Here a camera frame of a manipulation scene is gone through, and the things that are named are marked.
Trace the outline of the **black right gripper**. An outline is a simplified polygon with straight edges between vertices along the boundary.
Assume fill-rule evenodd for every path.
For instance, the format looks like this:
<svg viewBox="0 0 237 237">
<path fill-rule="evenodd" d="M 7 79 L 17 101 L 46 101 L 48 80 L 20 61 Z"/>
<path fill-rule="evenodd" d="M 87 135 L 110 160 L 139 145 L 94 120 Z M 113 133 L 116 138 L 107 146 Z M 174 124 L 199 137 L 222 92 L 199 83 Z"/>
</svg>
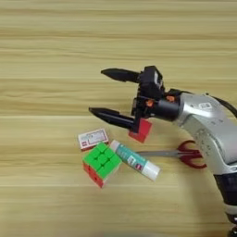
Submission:
<svg viewBox="0 0 237 237">
<path fill-rule="evenodd" d="M 139 73 L 127 69 L 103 69 L 102 74 L 115 81 L 139 82 Z M 143 119 L 157 118 L 167 121 L 174 121 L 181 108 L 181 91 L 170 89 L 163 93 L 159 99 L 137 95 L 133 99 L 131 114 L 136 115 L 139 111 Z M 104 107 L 90 107 L 89 111 L 99 119 L 129 131 L 138 132 L 140 121 L 135 118 L 121 115 L 118 111 Z"/>
</svg>

